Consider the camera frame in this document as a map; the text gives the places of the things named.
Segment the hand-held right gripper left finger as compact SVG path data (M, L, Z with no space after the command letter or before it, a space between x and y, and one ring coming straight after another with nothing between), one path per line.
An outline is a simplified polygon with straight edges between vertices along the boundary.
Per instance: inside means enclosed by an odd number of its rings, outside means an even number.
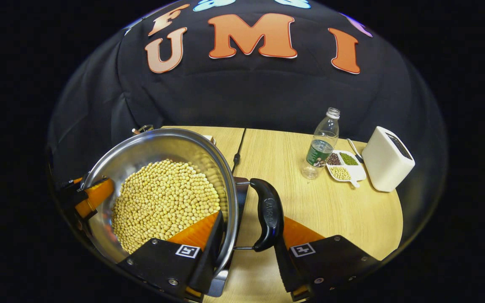
M213 280L224 234L222 212L183 231L185 240L150 239L118 263L127 274L175 302L201 303Z

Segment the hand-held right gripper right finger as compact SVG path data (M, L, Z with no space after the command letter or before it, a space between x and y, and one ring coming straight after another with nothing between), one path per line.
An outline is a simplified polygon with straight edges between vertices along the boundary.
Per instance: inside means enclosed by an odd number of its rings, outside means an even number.
M322 236L288 217L274 250L281 280L294 302L323 302L382 265L344 236Z

